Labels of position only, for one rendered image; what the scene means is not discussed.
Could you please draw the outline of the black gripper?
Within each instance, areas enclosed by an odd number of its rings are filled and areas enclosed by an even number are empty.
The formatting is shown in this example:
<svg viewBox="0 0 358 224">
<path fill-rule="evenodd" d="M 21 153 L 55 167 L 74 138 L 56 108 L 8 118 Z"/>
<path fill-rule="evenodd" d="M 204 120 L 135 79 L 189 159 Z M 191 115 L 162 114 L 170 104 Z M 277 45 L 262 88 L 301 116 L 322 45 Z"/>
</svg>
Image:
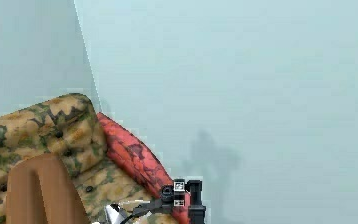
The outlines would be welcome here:
<svg viewBox="0 0 358 224">
<path fill-rule="evenodd" d="M 165 185 L 160 190 L 160 195 L 153 200 L 128 200 L 121 201 L 119 204 L 140 204 L 133 209 L 132 215 L 124 218 L 120 224 L 137 224 L 140 217 L 147 213 L 170 214 L 173 210 L 174 190 L 172 185 Z"/>
</svg>

